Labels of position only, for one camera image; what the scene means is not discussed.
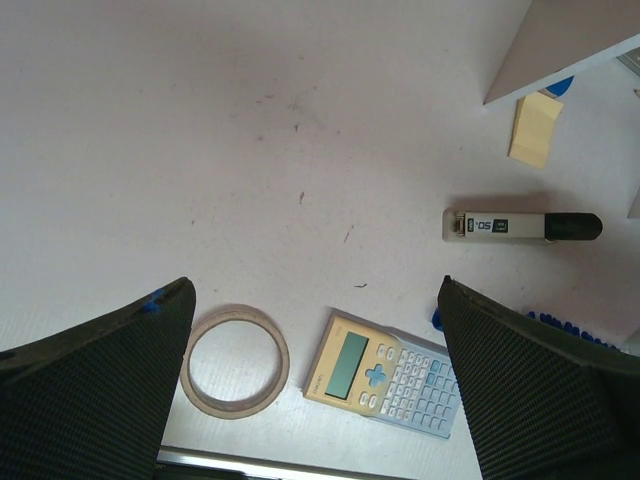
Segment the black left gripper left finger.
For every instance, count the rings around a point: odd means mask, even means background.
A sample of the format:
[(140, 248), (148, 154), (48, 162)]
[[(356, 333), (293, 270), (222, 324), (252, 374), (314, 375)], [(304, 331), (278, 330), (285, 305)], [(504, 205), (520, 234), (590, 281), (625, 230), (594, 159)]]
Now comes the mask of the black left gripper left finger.
[(152, 478), (195, 306), (179, 278), (3, 351), (2, 478)]

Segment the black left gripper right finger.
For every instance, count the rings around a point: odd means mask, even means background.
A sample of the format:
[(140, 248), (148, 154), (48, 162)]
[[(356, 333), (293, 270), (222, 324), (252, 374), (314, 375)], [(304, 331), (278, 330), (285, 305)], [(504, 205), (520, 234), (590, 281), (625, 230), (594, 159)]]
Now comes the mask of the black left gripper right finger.
[(483, 478), (638, 478), (638, 357), (450, 276), (438, 308)]

